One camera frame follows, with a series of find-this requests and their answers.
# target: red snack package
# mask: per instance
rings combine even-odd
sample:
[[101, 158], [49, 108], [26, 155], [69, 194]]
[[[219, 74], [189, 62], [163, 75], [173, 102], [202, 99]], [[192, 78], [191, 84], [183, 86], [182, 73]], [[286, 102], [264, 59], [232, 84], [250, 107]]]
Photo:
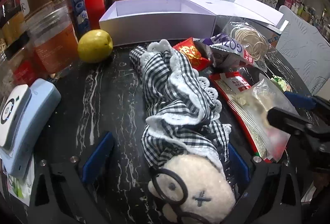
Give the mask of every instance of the red snack package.
[[211, 61], [202, 57], [201, 53], [197, 50], [192, 38], [178, 43], [173, 48], [183, 53], [188, 58], [191, 66], [198, 71], [202, 71], [211, 65]]

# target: black marble countertop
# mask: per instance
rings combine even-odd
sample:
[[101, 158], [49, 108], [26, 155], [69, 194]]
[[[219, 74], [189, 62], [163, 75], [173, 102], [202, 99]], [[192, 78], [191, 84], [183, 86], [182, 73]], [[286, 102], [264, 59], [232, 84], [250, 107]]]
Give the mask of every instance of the black marble countertop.
[[[146, 118], [143, 92], [128, 56], [134, 46], [116, 47], [111, 57], [101, 64], [81, 64], [54, 83], [62, 100], [37, 141], [34, 158], [37, 164], [42, 159], [48, 163], [69, 161], [71, 156], [80, 156], [97, 143], [103, 132], [110, 131], [116, 146], [109, 167], [88, 187], [100, 211], [109, 223], [168, 223], [147, 190], [149, 168], [140, 143]], [[272, 73], [283, 75], [286, 72], [285, 77], [291, 78], [289, 83], [297, 92], [309, 94], [300, 77], [293, 68], [288, 68], [290, 66], [278, 52], [270, 52], [267, 59]], [[255, 68], [241, 68], [240, 72], [250, 84], [259, 80], [259, 71]], [[227, 103], [219, 99], [223, 105], [220, 121], [232, 124], [230, 139], [235, 138], [248, 148]], [[300, 114], [313, 118], [304, 111]], [[301, 174], [298, 180], [309, 187], [310, 175], [302, 161], [306, 154], [294, 139], [288, 143], [288, 152]], [[27, 223], [28, 207], [6, 191], [5, 199], [17, 217]]]

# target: plush toy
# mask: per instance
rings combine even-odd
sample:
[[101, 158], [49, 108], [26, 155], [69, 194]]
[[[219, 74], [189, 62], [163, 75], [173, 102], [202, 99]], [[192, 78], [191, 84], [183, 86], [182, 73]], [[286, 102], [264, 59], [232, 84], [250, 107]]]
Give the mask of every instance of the plush toy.
[[167, 40], [133, 49], [130, 59], [148, 114], [141, 143], [152, 168], [149, 191], [171, 222], [219, 223], [235, 197], [220, 160], [228, 160], [231, 126], [218, 120], [217, 91]]

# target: checkered dress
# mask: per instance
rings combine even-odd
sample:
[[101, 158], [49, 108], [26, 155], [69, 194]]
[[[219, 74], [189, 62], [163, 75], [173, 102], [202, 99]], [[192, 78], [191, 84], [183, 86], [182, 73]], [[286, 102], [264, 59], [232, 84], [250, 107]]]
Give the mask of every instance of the checkered dress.
[[197, 154], [223, 172], [231, 126], [218, 120], [221, 102], [208, 79], [199, 77], [185, 55], [167, 40], [138, 46], [130, 60], [143, 83], [147, 114], [142, 147], [150, 167], [162, 167], [173, 156]]

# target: blue and white can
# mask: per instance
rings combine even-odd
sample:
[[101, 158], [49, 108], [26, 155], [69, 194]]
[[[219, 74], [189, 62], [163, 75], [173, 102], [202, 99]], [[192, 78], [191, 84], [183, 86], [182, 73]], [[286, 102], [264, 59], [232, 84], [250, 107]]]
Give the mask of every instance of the blue and white can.
[[90, 21], [85, 7], [85, 0], [71, 0], [78, 39], [90, 31]]

